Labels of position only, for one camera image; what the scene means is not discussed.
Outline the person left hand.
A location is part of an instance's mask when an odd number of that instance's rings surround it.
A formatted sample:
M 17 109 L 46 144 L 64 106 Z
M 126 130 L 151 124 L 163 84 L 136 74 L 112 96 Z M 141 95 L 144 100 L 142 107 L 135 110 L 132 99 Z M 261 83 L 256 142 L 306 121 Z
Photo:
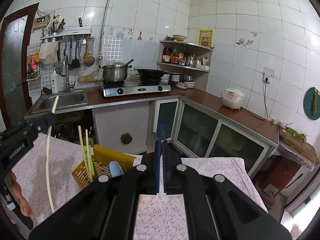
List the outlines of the person left hand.
M 16 181 L 16 176 L 12 171 L 10 171 L 10 179 L 11 179 L 11 182 L 12 182 L 12 193 L 19 201 L 19 206 L 20 206 L 21 213 L 25 217 L 30 217 L 31 218 L 33 216 L 33 211 L 31 209 L 31 207 L 29 206 L 27 200 L 22 195 L 21 186 Z

